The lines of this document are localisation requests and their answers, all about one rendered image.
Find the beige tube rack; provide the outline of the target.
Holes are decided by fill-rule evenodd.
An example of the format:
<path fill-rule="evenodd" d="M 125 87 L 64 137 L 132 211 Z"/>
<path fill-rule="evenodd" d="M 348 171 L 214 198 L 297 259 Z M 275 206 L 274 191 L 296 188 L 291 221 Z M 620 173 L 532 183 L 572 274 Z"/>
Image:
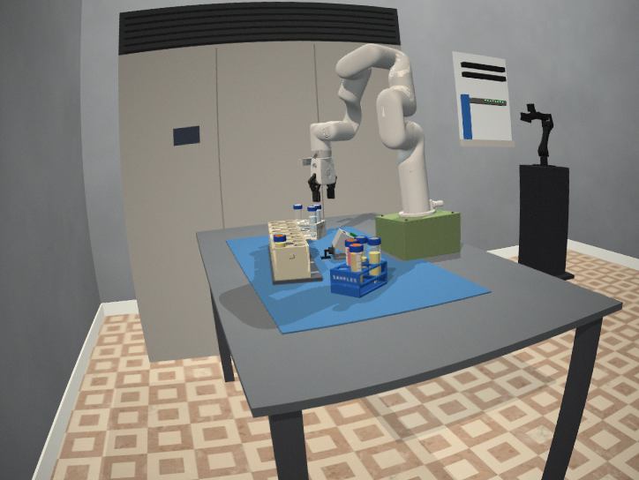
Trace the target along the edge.
<path fill-rule="evenodd" d="M 316 226 L 316 232 L 310 232 L 310 228 L 302 228 L 301 231 L 304 235 L 305 240 L 319 240 L 322 237 L 326 236 L 327 230 L 324 221 L 318 221 L 315 224 L 309 224 L 309 220 L 297 221 L 297 225 L 313 225 Z M 316 237 L 312 237 L 311 235 L 316 235 Z"/>

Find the tube with blue cap and grey dot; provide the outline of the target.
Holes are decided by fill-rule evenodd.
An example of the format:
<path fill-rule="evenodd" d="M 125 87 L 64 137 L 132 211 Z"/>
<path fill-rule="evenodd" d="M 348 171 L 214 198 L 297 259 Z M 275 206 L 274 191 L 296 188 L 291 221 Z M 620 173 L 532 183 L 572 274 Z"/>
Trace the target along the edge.
<path fill-rule="evenodd" d="M 364 245 L 363 262 L 367 261 L 367 236 L 354 236 L 354 239 L 358 239 L 360 244 Z"/>

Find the blue tube rack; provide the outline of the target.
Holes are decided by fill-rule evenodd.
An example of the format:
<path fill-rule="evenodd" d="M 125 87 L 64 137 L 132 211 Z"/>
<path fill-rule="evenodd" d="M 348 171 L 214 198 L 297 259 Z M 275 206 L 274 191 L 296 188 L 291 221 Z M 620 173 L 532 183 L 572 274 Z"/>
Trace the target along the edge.
<path fill-rule="evenodd" d="M 385 260 L 381 260 L 379 264 L 370 264 L 367 259 L 366 262 L 363 262 L 363 266 L 368 267 L 361 272 L 351 272 L 350 266 L 347 266 L 346 263 L 330 269 L 331 293 L 360 298 L 387 284 L 387 263 Z M 378 266 L 380 266 L 381 273 L 377 276 L 369 275 L 368 271 Z M 348 269 L 339 270 L 339 268 Z M 361 274 L 363 274 L 364 280 L 360 284 Z M 377 282 L 374 283 L 375 281 Z"/>

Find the blue bench mat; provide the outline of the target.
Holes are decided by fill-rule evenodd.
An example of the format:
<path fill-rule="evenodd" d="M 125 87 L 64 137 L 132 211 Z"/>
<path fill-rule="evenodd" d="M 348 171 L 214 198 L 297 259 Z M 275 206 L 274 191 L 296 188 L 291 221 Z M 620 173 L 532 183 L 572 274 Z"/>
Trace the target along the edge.
<path fill-rule="evenodd" d="M 346 259 L 326 259 L 338 229 L 370 236 L 351 226 L 326 229 L 319 240 L 306 240 L 323 281 L 273 285 L 268 236 L 226 240 L 237 262 L 282 334 L 291 334 L 447 304 L 491 293 L 474 282 L 424 259 L 387 261 L 387 284 L 360 298 L 331 293 L 330 269 Z"/>

